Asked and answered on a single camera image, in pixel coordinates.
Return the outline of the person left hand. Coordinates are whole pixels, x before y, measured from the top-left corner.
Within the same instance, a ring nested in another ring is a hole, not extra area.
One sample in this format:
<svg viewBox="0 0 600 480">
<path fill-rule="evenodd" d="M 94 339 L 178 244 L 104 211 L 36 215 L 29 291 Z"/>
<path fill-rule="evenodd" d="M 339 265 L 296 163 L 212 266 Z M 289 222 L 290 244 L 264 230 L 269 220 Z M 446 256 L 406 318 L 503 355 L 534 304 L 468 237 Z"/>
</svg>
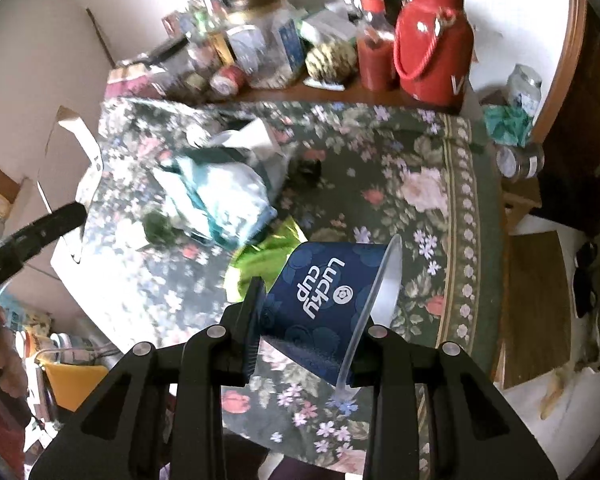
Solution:
<svg viewBox="0 0 600 480">
<path fill-rule="evenodd" d="M 15 348 L 14 334 L 0 330 L 0 388 L 12 398 L 23 398 L 28 390 L 28 378 L 22 359 Z"/>
</svg>

